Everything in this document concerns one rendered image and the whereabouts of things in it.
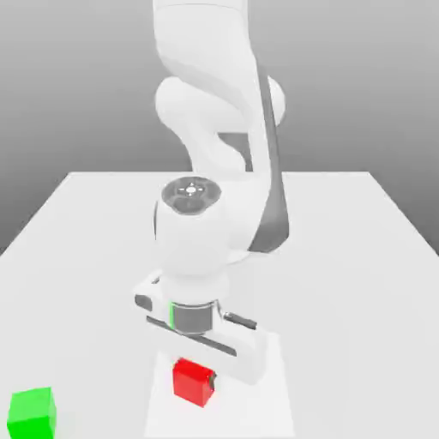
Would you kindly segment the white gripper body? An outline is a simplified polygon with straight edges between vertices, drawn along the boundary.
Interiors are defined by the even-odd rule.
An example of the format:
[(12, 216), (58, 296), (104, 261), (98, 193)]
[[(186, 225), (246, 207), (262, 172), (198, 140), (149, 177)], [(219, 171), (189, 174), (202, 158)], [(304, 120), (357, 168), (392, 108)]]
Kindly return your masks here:
[(249, 385), (265, 372), (268, 333), (254, 320), (216, 310), (213, 328), (202, 335), (180, 334), (152, 316), (146, 320), (157, 347), (173, 358), (188, 359)]

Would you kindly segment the small green cube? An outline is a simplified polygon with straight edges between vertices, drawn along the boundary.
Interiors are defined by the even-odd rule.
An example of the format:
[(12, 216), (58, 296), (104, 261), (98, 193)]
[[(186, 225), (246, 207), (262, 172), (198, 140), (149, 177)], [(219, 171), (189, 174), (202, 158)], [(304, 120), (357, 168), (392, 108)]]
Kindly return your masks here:
[(51, 387), (13, 393), (7, 429), (10, 439), (55, 439), (57, 408)]

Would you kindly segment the small red cube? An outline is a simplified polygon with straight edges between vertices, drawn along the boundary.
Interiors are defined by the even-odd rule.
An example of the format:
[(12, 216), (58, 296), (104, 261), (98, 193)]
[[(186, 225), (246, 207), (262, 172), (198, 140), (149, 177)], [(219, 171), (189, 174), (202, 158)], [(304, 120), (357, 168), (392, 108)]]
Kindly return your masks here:
[(208, 386), (211, 369), (180, 358), (172, 368), (173, 393), (192, 404), (204, 407), (214, 391)]

